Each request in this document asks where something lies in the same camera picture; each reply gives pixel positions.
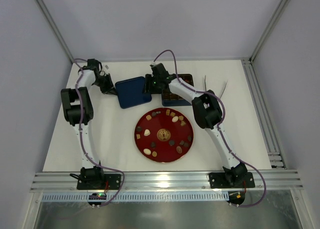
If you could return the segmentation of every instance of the white tabletop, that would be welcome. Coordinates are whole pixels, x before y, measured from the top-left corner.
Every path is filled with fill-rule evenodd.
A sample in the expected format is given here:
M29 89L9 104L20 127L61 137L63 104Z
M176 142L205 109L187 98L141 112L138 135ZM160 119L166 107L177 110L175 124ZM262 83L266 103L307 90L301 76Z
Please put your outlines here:
M169 73L174 73L172 61L162 61ZM150 62L108 62L108 73L116 82L151 74ZM222 96L226 108L224 126L234 150L246 162L258 169L271 169L254 104L240 60L178 61L180 74L192 74L194 87L207 89ZM72 66L67 88L74 85L79 68ZM122 171L207 171L221 170L222 161L209 135L197 126L191 106L175 106L192 124L194 141L189 152L170 163L149 160L137 149L134 135L138 120L146 112L162 107L161 96L152 95L146 104L121 109L118 98L103 95L97 86L89 90L94 109L92 133L95 150L101 164ZM72 172L82 167L81 149L75 131L65 121L62 107L57 117L50 147L43 167L44 172Z

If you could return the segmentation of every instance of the glass panel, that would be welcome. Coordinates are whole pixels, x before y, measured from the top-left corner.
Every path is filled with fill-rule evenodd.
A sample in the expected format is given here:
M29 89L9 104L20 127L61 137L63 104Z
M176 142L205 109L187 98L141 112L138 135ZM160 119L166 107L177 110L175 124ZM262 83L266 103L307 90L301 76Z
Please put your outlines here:
M247 191L247 204L262 191ZM225 201L113 203L42 202L36 229L302 229L290 191L268 191L261 204L235 208Z

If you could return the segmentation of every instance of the red plate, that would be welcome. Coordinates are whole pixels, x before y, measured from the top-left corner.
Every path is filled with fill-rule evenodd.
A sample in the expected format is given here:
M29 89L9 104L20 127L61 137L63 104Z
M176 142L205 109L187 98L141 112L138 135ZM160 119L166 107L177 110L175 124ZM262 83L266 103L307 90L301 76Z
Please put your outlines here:
M173 122L176 116L179 117L178 121ZM150 135L145 136L145 130L149 130ZM159 163L173 162L184 156L193 139L194 131L190 121L179 111L165 107L144 114L134 130L134 140L139 151ZM151 154L144 153L145 149L149 149Z

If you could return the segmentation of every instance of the gray wall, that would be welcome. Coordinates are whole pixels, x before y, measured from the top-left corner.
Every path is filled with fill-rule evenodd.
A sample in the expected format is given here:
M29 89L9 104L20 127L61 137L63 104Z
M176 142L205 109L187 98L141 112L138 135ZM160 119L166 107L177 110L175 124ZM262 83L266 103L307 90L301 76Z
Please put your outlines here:
M280 0L44 0L75 57L249 57Z
M255 69L289 166L320 212L320 0L291 0Z
M0 0L0 227L16 229L71 66L34 0Z

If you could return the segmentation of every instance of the metal extrusion bar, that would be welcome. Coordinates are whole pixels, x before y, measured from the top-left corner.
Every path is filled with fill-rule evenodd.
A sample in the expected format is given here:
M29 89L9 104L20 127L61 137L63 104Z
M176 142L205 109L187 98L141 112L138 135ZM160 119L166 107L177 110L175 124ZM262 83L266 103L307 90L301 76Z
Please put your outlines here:
M74 61L74 57L71 53L71 51L69 50L64 38L62 37L54 19L52 18L46 4L44 3L43 0L35 0L35 2L38 4L42 14L44 15L46 21L48 22L49 26L51 27L54 35L56 36L57 40L59 41L62 49L64 50L64 53L66 54L66 56L69 58L69 60L71 62Z
M26 213L24 225L22 226L23 229L30 229L34 228L37 215L40 208L40 202L43 194L40 192L36 192L32 194L32 199L30 201L29 209Z
M258 44L255 46L255 49L253 50L252 56L250 58L251 62L254 62L255 59L257 58L258 53L260 52L261 48L263 47L263 45L267 41L269 35L271 34L273 29L275 28L277 22L279 21L282 13L284 12L284 10L289 2L290 2L290 0L280 0L273 15L271 16L270 21L268 22L266 28L264 29L262 36L259 39Z
M285 169L285 165L283 162L283 158L280 154L280 152L268 152L270 164L272 168L280 168L280 169Z
M259 120L260 128L262 131L263 139L269 153L279 152L281 148L277 134L275 132L266 101L264 99L261 87L259 85L257 76L254 72L254 68L251 63L247 60L242 61L244 74L249 86L251 97L253 100L254 108Z
M297 214L304 229L320 228L305 190L291 190Z
M199 192L214 191L210 189L209 173L212 171L162 171L162 172L125 172L122 192ZM248 190L263 190L260 176L255 172L253 178L256 188ZM33 179L30 189L36 192L70 192L76 190L77 181L69 176L77 172L41 172ZM268 190L303 189L297 170L271 169L261 170ZM239 189L226 188L220 191L237 191Z

